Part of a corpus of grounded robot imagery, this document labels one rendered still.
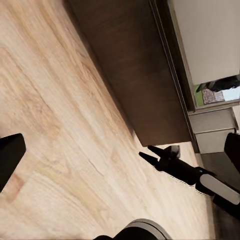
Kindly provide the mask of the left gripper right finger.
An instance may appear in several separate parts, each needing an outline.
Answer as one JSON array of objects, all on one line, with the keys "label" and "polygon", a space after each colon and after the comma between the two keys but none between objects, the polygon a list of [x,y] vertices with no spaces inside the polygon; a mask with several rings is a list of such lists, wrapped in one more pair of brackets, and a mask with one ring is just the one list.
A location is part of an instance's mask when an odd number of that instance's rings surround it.
[{"label": "left gripper right finger", "polygon": [[240,135],[228,134],[224,144],[224,151],[240,173]]}]

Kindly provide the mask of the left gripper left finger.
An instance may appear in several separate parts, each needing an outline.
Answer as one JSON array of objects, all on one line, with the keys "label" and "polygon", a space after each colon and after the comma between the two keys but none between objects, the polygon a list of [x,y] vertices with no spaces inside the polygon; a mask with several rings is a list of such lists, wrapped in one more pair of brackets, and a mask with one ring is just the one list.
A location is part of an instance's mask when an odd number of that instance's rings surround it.
[{"label": "left gripper left finger", "polygon": [[22,133],[0,138],[0,193],[25,155],[26,144]]}]

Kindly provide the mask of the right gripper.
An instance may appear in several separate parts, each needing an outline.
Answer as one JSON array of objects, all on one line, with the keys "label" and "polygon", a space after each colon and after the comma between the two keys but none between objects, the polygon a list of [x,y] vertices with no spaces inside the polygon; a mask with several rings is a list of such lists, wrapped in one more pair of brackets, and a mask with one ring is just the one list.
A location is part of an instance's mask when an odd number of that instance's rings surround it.
[{"label": "right gripper", "polygon": [[156,170],[160,172],[167,172],[168,174],[183,181],[182,179],[186,177],[189,166],[191,165],[180,158],[177,158],[177,152],[156,148],[155,145],[149,145],[148,149],[157,153],[160,156],[160,160],[143,152],[140,152],[139,155],[154,166]]}]

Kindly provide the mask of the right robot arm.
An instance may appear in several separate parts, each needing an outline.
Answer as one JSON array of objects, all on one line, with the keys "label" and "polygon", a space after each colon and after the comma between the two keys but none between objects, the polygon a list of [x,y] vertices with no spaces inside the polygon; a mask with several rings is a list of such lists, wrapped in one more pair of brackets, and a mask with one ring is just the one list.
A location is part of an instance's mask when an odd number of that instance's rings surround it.
[{"label": "right robot arm", "polygon": [[148,149],[157,153],[160,160],[143,152],[140,152],[139,155],[154,166],[156,170],[167,172],[190,186],[195,185],[196,190],[214,197],[213,203],[240,222],[239,189],[226,182],[221,182],[217,179],[215,173],[199,166],[192,167],[181,160],[181,148],[179,145],[170,145],[165,149],[149,145]]}]

